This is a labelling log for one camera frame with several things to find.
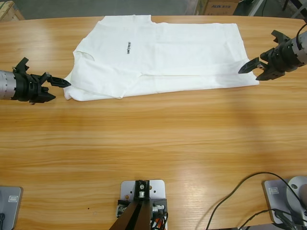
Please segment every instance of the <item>floor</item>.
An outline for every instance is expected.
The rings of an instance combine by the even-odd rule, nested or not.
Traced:
[[[193,15],[197,0],[14,0],[26,19],[80,17],[101,15]],[[285,0],[267,0],[263,16],[287,17],[296,8],[289,3],[282,11]],[[261,16],[261,5],[255,16]],[[235,15],[247,15],[250,5],[240,3]]]

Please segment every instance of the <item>metal mounting plate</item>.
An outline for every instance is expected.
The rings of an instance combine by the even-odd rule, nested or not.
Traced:
[[[149,181],[152,187],[149,196],[150,199],[166,199],[165,183],[163,180]],[[135,181],[123,181],[120,186],[120,200],[133,201]]]
[[[0,213],[4,213],[3,230],[15,227],[23,189],[0,186]]]

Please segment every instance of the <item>black cable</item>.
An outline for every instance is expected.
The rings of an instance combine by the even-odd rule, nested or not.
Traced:
[[[3,221],[5,219],[4,213],[0,213],[0,230],[3,228]]]
[[[263,11],[264,11],[265,5],[267,4],[267,1],[268,1],[268,0],[265,0],[265,3],[264,3],[263,8],[262,8],[262,12],[261,12],[261,16],[262,16],[262,17],[263,17]]]
[[[271,209],[266,209],[266,210],[262,210],[261,212],[255,213],[255,214],[252,215],[250,218],[248,218],[247,221],[245,221],[245,223],[244,223],[238,230],[241,230],[241,229],[242,229],[249,221],[251,221],[255,216],[257,216],[257,215],[259,215],[259,214],[261,214],[261,213],[269,212],[269,211],[274,211],[274,212],[278,211],[278,212],[282,212],[282,213],[287,214],[287,215],[289,215],[289,216],[291,216],[291,217],[295,217],[295,218],[297,218],[297,219],[299,219],[299,220],[301,220],[301,221],[303,221],[303,222],[307,222],[307,220],[304,220],[304,219],[302,219],[302,218],[298,218],[297,216],[294,216],[294,215],[292,215],[291,213],[288,213],[288,212],[279,210],[279,209],[277,209],[277,208],[271,208]]]
[[[302,49],[302,44],[299,42],[298,36],[299,36],[299,33],[302,31],[302,29],[303,29],[306,25],[307,25],[307,23],[306,23],[305,25],[303,25],[303,26],[299,29],[299,31],[297,32],[297,34],[296,34],[296,44],[297,44],[297,48],[298,48],[299,50]]]
[[[257,173],[254,173],[254,174],[251,174],[251,175],[245,177],[245,178],[234,188],[234,190],[233,190],[230,194],[228,194],[220,203],[217,204],[217,206],[215,206],[215,208],[214,208],[214,210],[213,210],[213,212],[212,212],[212,214],[211,214],[211,216],[210,216],[210,218],[209,218],[209,221],[208,221],[208,225],[207,225],[207,227],[206,227],[206,230],[209,229],[209,226],[210,226],[210,223],[211,223],[211,221],[212,221],[213,215],[214,215],[214,213],[216,212],[216,210],[218,209],[218,207],[219,207],[225,200],[227,200],[229,197],[231,197],[231,196],[235,193],[235,191],[244,183],[244,181],[246,181],[246,180],[249,179],[250,177],[253,177],[253,176],[256,176],[256,175],[259,175],[259,174],[271,174],[271,175],[274,175],[274,176],[278,177],[279,179],[281,179],[281,180],[287,185],[287,187],[291,190],[291,192],[294,194],[294,196],[298,199],[298,201],[299,201],[299,203],[301,204],[301,206],[302,206],[304,209],[306,209],[306,206],[305,206],[305,205],[303,204],[303,202],[299,199],[299,197],[295,194],[295,192],[292,190],[292,188],[290,187],[290,185],[289,185],[282,177],[280,177],[279,175],[274,174],[274,173],[272,173],[272,172],[257,172]]]
[[[166,218],[165,218],[164,224],[163,224],[163,225],[161,225],[160,230],[165,230],[165,225],[166,225],[166,223],[167,223],[167,219],[168,219],[168,212],[165,212],[165,214],[166,214]]]
[[[152,230],[156,230],[156,229],[157,229],[157,227],[158,227],[160,221],[161,221],[161,226],[162,226],[162,219],[164,219],[164,216],[165,216],[165,211],[164,211],[163,214],[160,216],[160,218],[159,218],[157,224],[156,224],[154,227],[151,226],[151,229],[152,229]]]

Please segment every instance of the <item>wooden table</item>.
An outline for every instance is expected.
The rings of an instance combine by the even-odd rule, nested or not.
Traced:
[[[100,17],[1,23],[0,69],[23,57],[29,73],[64,78],[74,48]],[[227,16],[153,17],[168,23],[237,23],[249,58],[294,37],[302,20]],[[91,102],[0,101],[0,184],[22,186],[16,229],[108,229],[120,183],[163,179],[170,230],[202,230],[245,176],[306,175],[307,79],[302,67],[259,86]],[[267,208],[259,175],[216,212],[211,228],[242,224]],[[270,223],[269,214],[251,224]]]

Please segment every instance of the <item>bolt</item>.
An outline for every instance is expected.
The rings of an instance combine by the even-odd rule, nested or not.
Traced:
[[[143,191],[140,191],[140,195],[139,195],[139,198],[144,198],[145,197],[145,192]]]

